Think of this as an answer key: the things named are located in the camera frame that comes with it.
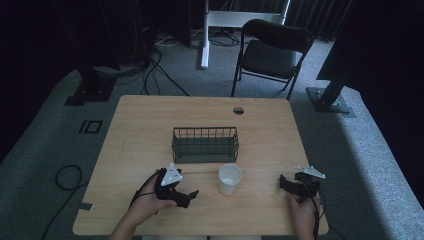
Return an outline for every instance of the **black wire basket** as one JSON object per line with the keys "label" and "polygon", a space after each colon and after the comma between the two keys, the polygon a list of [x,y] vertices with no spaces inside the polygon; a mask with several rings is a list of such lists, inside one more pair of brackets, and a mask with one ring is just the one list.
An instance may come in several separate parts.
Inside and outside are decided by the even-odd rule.
{"label": "black wire basket", "polygon": [[175,163],[235,162],[236,127],[176,127],[172,138]]}

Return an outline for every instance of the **gray carpet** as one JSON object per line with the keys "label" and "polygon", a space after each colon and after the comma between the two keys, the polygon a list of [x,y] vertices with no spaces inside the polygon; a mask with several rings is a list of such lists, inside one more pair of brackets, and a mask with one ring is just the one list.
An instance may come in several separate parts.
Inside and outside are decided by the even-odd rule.
{"label": "gray carpet", "polygon": [[[197,42],[191,49],[181,44],[163,44],[170,43],[157,46],[161,52],[160,66],[191,96],[230,95],[238,47],[211,45],[209,68],[201,70],[201,46]],[[349,88],[342,92],[356,118],[317,113],[313,109],[305,88],[328,84],[315,79],[331,47],[331,43],[316,40],[290,100],[308,160],[327,176],[321,189],[328,201],[328,222],[347,239],[424,239],[424,211],[360,94]],[[153,57],[158,60],[159,55],[155,53]],[[56,172],[75,164],[82,169],[81,182],[89,181],[119,98],[140,94],[145,75],[146,71],[120,78],[108,102],[87,102],[80,107],[64,106],[67,97],[78,87],[78,72],[71,72],[57,84],[0,165],[0,239],[42,238],[55,213],[72,194],[56,185]],[[146,85],[151,95],[184,95],[159,70],[150,74]],[[286,92],[281,92],[279,87],[278,83],[246,76],[238,84],[235,95],[285,98]],[[102,121],[100,131],[81,133],[84,121]],[[60,176],[64,186],[76,186],[76,171],[68,169]],[[51,225],[46,239],[107,239],[107,236],[81,237],[72,233],[84,192],[85,188],[76,191]],[[263,239],[295,238],[263,236]],[[330,230],[319,239],[342,238]]]}

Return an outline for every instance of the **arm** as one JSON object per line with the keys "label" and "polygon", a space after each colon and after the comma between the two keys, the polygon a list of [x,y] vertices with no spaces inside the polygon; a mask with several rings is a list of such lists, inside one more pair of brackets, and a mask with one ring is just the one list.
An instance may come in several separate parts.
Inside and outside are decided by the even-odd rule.
{"label": "arm", "polygon": [[[296,236],[299,240],[313,240],[315,227],[316,209],[312,200],[309,198],[303,203],[298,203],[291,193],[287,193],[290,201],[290,213]],[[319,206],[319,200],[314,198],[315,203]]]}
{"label": "arm", "polygon": [[141,191],[139,198],[131,205],[122,219],[113,230],[109,240],[129,240],[134,236],[135,229],[138,225],[153,216],[157,211],[177,206],[172,200],[159,200],[154,194],[155,182],[158,176],[150,180]]}

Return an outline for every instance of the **white paper cup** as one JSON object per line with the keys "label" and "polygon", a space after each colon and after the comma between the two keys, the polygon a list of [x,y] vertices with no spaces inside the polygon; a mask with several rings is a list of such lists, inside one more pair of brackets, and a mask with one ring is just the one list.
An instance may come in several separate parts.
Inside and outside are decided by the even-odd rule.
{"label": "white paper cup", "polygon": [[224,195],[231,195],[241,181],[241,169],[235,164],[225,164],[219,169],[218,189]]}

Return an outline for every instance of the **hole in table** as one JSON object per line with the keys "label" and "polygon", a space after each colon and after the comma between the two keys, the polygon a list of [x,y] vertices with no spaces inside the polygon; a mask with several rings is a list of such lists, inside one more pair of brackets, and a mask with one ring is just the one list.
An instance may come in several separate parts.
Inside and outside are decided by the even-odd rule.
{"label": "hole in table", "polygon": [[233,112],[237,115],[242,115],[244,113],[244,109],[242,107],[235,107]]}

